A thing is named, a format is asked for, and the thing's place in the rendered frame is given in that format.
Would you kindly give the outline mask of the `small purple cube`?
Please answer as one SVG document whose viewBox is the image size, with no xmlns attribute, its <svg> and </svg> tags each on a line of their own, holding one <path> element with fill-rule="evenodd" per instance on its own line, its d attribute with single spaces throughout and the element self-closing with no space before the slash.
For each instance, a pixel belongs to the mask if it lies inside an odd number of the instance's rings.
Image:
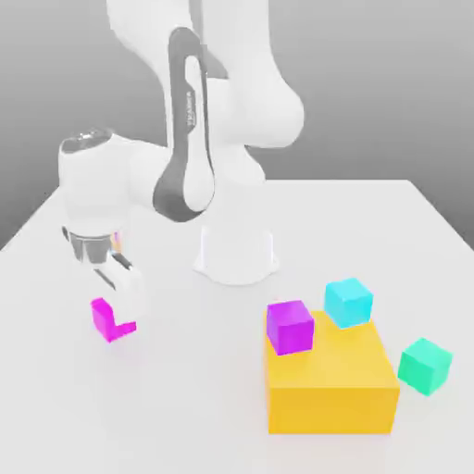
<svg viewBox="0 0 474 474">
<path fill-rule="evenodd" d="M 277 356 L 310 351 L 313 348 L 315 320 L 301 300 L 270 304 L 266 332 Z"/>
</svg>

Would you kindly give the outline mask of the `small magenta cube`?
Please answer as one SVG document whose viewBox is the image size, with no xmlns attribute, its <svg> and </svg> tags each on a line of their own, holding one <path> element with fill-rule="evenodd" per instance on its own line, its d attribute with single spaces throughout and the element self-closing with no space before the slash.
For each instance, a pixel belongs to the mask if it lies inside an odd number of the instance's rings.
<svg viewBox="0 0 474 474">
<path fill-rule="evenodd" d="M 112 306 L 103 298 L 91 302 L 93 323 L 108 343 L 112 343 L 137 330 L 135 321 L 117 324 Z"/>
</svg>

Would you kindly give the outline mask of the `large yellow box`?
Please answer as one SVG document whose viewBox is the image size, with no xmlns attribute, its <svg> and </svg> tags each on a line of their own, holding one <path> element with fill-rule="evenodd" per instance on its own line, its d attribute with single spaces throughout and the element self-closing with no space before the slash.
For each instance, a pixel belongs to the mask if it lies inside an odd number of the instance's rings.
<svg viewBox="0 0 474 474">
<path fill-rule="evenodd" d="M 340 330 L 322 311 L 313 349 L 277 355 L 264 338 L 270 434 L 389 434 L 400 384 L 375 324 Z"/>
</svg>

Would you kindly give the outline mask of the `small cyan cube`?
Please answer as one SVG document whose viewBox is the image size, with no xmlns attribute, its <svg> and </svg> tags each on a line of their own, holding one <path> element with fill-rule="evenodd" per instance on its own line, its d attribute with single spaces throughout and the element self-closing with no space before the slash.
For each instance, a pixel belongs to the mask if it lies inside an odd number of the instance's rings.
<svg viewBox="0 0 474 474">
<path fill-rule="evenodd" d="M 373 293 L 356 278 L 326 285 L 324 311 L 341 330 L 369 323 L 372 305 Z"/>
</svg>

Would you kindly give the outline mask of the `small green cube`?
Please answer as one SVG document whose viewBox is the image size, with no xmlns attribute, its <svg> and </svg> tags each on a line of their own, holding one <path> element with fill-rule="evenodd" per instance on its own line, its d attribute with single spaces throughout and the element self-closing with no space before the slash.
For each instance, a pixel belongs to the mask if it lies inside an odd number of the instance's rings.
<svg viewBox="0 0 474 474">
<path fill-rule="evenodd" d="M 398 378 L 425 396 L 446 381 L 453 354 L 426 338 L 419 338 L 401 354 Z"/>
</svg>

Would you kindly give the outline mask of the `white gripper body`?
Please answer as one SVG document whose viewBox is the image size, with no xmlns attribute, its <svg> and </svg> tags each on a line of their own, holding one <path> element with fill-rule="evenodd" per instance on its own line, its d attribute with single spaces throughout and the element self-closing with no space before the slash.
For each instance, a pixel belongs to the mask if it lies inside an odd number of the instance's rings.
<svg viewBox="0 0 474 474">
<path fill-rule="evenodd" d="M 126 256 L 109 256 L 94 271 L 127 302 L 138 305 L 145 301 L 143 274 Z"/>
</svg>

